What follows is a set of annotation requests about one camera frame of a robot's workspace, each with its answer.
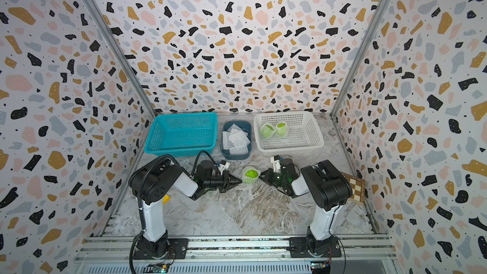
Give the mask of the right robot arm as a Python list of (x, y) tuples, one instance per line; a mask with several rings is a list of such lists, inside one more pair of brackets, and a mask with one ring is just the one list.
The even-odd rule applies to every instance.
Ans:
[(291, 237), (292, 258), (339, 258), (341, 243), (333, 225), (342, 206), (352, 197), (349, 181), (329, 160), (299, 169), (289, 158), (272, 157), (273, 167), (259, 179), (291, 198), (311, 194), (315, 203), (313, 221), (304, 237)]

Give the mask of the green custard apple dark spots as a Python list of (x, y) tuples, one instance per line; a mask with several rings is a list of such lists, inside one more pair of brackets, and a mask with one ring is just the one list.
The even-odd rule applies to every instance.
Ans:
[(258, 177), (259, 177), (259, 173), (257, 170), (249, 169), (244, 174), (244, 181), (246, 183), (253, 183), (258, 179)]

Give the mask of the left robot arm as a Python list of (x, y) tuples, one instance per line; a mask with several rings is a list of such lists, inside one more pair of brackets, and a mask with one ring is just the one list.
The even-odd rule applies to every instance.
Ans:
[(180, 193), (198, 200), (209, 191), (226, 193), (243, 183), (229, 170), (229, 162), (216, 162), (208, 152), (198, 153), (192, 170), (187, 171), (173, 156), (163, 155), (135, 171), (129, 186), (136, 197), (142, 230), (134, 238), (137, 260), (161, 259), (173, 253), (183, 259), (185, 253), (173, 249), (163, 219), (164, 198), (174, 187)]

